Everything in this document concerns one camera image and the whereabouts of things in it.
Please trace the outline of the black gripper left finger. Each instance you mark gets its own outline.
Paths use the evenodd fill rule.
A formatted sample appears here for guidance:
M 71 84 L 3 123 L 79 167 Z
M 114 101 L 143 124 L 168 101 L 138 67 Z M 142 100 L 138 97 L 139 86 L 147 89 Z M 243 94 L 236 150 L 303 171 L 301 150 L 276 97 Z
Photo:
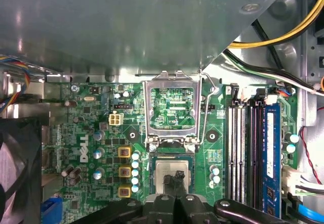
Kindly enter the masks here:
M 141 204 L 135 199 L 110 203 L 103 209 L 101 223 L 173 223 L 175 206 L 175 176 L 163 179 L 164 191 L 152 201 Z

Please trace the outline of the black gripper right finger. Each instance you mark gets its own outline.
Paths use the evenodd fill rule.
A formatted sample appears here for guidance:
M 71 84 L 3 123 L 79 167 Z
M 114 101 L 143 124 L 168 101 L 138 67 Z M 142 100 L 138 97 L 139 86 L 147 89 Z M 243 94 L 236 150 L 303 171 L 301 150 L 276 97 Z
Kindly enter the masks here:
M 184 223 L 286 223 L 231 199 L 221 199 L 210 206 L 198 196 L 187 193 L 184 177 L 183 171 L 176 171 L 174 175 L 174 189 L 183 211 Z

